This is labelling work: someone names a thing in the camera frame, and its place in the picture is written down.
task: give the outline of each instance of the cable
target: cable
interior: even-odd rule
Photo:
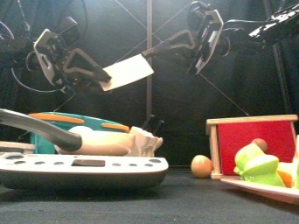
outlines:
[[[14,69],[13,69],[13,68],[10,69],[10,71],[12,71],[12,75],[13,75],[13,78],[14,78],[17,84],[18,84],[21,87],[24,87],[25,89],[30,90],[32,92],[38,93],[38,94],[53,94],[53,93],[56,93],[56,92],[60,91],[59,89],[53,89],[53,90],[49,90],[49,91],[41,91],[41,90],[38,90],[38,89],[33,89],[33,88],[25,86],[25,85],[20,82],[20,80],[17,79],[16,74],[14,74]]]
[[[211,84],[211,86],[220,92],[220,94],[228,99],[228,101],[235,105],[235,107],[245,114],[245,116],[249,116],[248,112],[232,101],[232,99],[223,93],[223,91],[207,79],[207,77],[201,73],[196,73],[196,74]]]
[[[8,32],[8,34],[9,34],[9,35],[1,35],[1,34],[0,34],[0,36],[8,36],[10,39],[14,39],[14,35],[13,35],[10,29],[8,28],[8,26],[5,25],[5,23],[2,23],[2,22],[0,21],[0,25],[5,28],[5,30],[6,30],[6,32]]]
[[[60,11],[60,17],[59,17],[59,21],[57,21],[57,26],[60,25],[60,22],[61,22],[61,19],[63,19],[63,13],[65,13],[67,9],[69,8],[71,6],[71,3],[73,2],[73,0],[69,0],[64,7],[61,8],[61,11]],[[84,11],[84,20],[85,20],[85,24],[84,24],[84,30],[81,32],[81,37],[84,37],[87,31],[88,31],[88,26],[89,26],[89,18],[88,18],[88,9],[87,9],[87,5],[85,5],[85,1],[84,0],[80,0],[81,2],[81,5],[83,5],[83,11]]]
[[[248,21],[248,20],[237,20],[237,19],[231,19],[224,23],[223,26],[228,24],[245,24],[245,25],[268,25],[272,24],[275,21]]]

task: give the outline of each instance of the black tabletop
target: black tabletop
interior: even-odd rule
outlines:
[[[299,223],[299,206],[189,171],[168,171],[143,191],[21,191],[0,188],[0,223]]]

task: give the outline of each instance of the toy plate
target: toy plate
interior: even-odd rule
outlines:
[[[247,182],[237,178],[223,178],[221,182],[237,186],[243,191],[257,194],[272,200],[299,205],[299,189],[292,189],[280,186],[261,185],[257,183]]]

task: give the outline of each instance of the robotic arm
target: robotic arm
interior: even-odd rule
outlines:
[[[196,74],[208,64],[215,49],[223,55],[239,50],[259,53],[273,43],[295,36],[299,33],[297,15],[299,4],[280,10],[263,22],[229,20],[223,23],[219,12],[201,1],[193,1],[188,12],[189,29],[175,33],[141,55],[148,58],[167,53],[187,53],[192,57],[188,74]],[[256,29],[228,28],[231,24],[252,24]],[[10,65],[6,59],[25,51],[30,43],[26,38],[17,41],[8,31],[8,38],[2,36],[0,32],[0,63]],[[73,91],[87,83],[93,83],[100,89],[99,83],[111,81],[96,61],[75,47],[79,40],[77,24],[67,17],[63,32],[57,34],[45,30],[33,44],[44,76],[61,92]]]

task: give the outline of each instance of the black backdrop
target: black backdrop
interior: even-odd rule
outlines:
[[[148,16],[152,18],[152,45],[187,28],[191,0],[88,0],[22,1],[25,19],[32,25],[32,37],[45,28],[59,32],[64,16],[72,16],[85,35],[79,47],[103,66],[132,57],[147,48]],[[223,21],[229,19],[265,20],[260,0],[203,1],[219,10]],[[20,31],[21,16],[16,1],[1,3],[1,18],[14,33]],[[57,111],[95,116],[140,126],[148,113],[164,121],[159,136],[163,147],[156,156],[171,165],[189,165],[196,154],[209,155],[205,121],[211,118],[267,116],[292,113],[276,71],[272,49],[249,55],[232,52],[227,57],[215,55],[200,75],[187,75],[189,61],[180,55],[152,58],[152,95],[148,101],[147,79],[115,89],[111,94],[85,90],[71,95],[36,94],[14,84],[9,69],[2,67],[0,77],[4,109],[22,113]],[[18,73],[32,88],[52,89],[41,72]],[[0,127],[0,140],[16,141],[22,130]]]

